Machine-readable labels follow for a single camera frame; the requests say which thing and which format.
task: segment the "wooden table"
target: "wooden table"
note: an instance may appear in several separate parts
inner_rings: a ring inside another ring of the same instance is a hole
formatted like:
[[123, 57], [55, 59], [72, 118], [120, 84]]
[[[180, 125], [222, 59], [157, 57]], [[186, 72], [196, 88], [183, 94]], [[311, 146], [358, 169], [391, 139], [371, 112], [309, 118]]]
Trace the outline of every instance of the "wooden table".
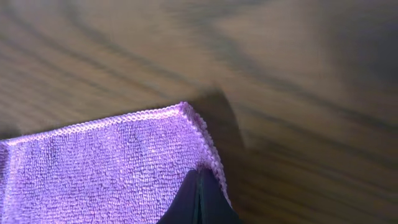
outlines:
[[397, 223], [398, 2], [0, 2], [8, 135], [191, 102], [246, 223]]

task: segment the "purple fabric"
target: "purple fabric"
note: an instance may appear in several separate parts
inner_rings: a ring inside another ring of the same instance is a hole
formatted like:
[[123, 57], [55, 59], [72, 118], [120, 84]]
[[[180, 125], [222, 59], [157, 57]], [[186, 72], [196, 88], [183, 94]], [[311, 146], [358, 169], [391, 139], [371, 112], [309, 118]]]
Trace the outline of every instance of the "purple fabric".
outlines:
[[226, 182], [188, 103], [0, 141], [2, 223], [156, 223], [185, 174]]

